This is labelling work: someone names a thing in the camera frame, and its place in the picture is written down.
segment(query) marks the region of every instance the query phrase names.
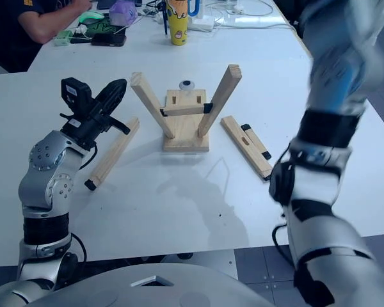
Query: person's arm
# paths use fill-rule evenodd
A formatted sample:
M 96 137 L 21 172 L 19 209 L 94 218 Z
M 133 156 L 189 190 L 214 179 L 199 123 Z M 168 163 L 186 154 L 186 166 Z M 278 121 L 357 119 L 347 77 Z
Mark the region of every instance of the person's arm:
M 44 44 L 91 7 L 90 0 L 73 0 L 70 5 L 51 13 L 24 12 L 18 21 L 33 41 Z

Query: purple bag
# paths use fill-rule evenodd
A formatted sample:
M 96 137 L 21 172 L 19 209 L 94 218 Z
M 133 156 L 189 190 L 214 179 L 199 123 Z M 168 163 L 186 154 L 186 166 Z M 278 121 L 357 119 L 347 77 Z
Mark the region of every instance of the purple bag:
M 109 19 L 113 26 L 129 27 L 138 16 L 134 1 L 118 0 L 109 9 Z

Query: person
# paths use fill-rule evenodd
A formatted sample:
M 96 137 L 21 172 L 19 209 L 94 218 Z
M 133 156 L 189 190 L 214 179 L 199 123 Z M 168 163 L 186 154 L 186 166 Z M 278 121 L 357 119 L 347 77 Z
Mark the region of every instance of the person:
M 27 70 L 43 44 L 91 7 L 90 0 L 0 0 L 1 36 L 19 70 Z

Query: power strip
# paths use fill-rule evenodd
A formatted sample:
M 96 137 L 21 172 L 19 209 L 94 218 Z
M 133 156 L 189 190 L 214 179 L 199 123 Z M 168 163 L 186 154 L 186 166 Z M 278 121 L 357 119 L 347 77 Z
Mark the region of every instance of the power strip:
M 188 20 L 188 29 L 211 32 L 215 25 L 215 17 L 204 15 L 202 18 L 192 17 Z

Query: dark t-shirt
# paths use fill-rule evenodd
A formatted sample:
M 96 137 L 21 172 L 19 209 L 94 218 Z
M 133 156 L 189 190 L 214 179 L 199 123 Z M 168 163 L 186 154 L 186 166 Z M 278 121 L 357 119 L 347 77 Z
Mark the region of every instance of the dark t-shirt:
M 0 19 L 10 37 L 20 43 L 31 43 L 31 39 L 17 20 L 24 12 L 50 13 L 68 5 L 70 0 L 0 0 Z
M 68 5 L 71 0 L 0 0 L 1 34 L 13 50 L 23 70 L 34 60 L 41 45 L 30 39 L 17 20 L 24 12 L 51 13 Z

